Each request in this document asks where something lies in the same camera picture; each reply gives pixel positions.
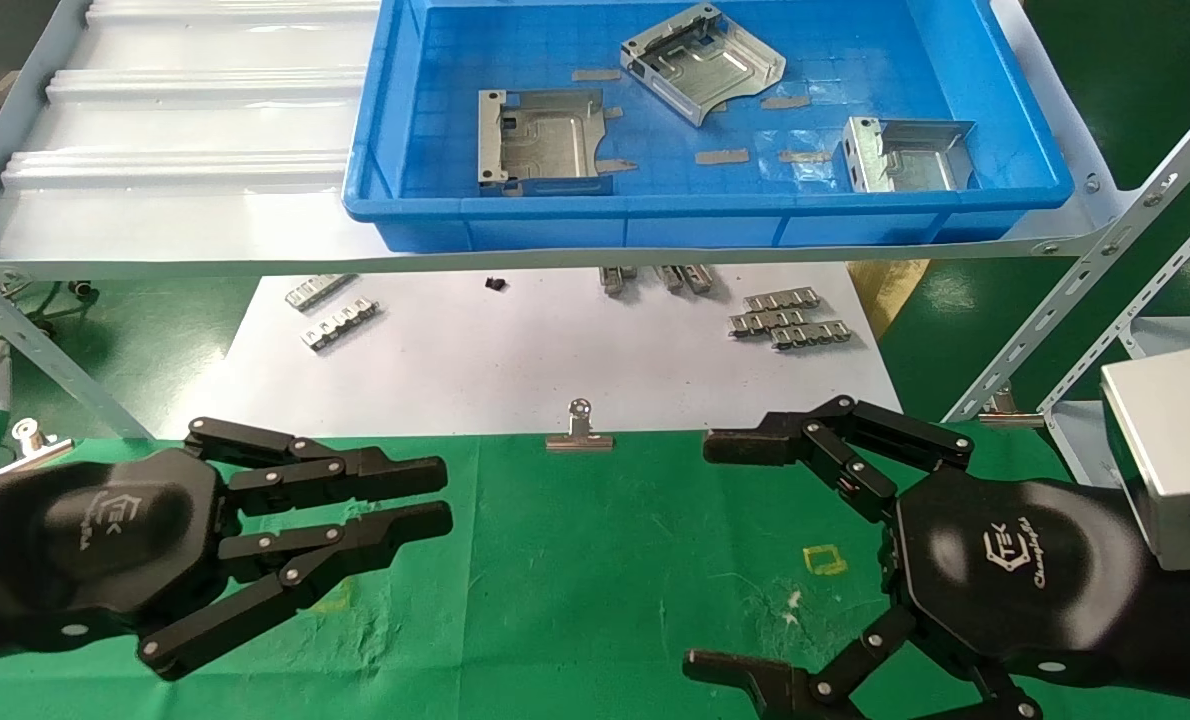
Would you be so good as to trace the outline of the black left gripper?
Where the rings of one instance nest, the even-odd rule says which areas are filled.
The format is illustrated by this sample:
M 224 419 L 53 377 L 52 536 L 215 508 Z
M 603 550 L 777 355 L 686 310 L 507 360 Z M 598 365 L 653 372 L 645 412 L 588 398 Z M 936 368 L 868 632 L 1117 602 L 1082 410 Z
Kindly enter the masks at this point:
M 434 501 L 234 536 L 239 511 L 440 492 L 447 464 L 214 418 L 192 421 L 184 450 L 0 477 L 0 657 L 137 636 L 143 664 L 176 682 L 311 609 L 343 580 L 389 568 L 403 544 L 453 528 L 449 503 Z M 209 462 L 240 470 L 225 482 Z M 238 591 L 214 603 L 228 580 Z

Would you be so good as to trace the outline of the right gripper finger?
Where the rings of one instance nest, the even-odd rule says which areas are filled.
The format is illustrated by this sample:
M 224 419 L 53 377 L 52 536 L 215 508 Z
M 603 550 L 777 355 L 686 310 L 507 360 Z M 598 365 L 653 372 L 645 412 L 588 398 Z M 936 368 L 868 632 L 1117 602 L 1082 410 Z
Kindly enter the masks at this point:
M 710 428 L 703 442 L 704 461 L 710 464 L 802 464 L 865 520 L 891 521 L 897 486 L 863 452 L 923 471 L 964 470 L 973 442 L 847 395 L 804 413 L 768 413 L 754 428 Z

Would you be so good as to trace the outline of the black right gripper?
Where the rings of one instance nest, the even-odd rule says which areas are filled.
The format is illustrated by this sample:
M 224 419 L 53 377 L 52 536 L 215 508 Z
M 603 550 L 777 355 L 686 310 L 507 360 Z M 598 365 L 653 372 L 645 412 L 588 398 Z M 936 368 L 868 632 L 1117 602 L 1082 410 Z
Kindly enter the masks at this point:
M 760 719 L 864 719 L 852 701 L 912 641 L 982 700 L 929 719 L 1042 719 L 1010 676 L 1098 687 L 1122 674 L 1116 636 L 1152 564 L 1111 489 L 941 470 L 895 503 L 892 606 L 823 666 L 690 650 L 683 674 L 745 691 Z

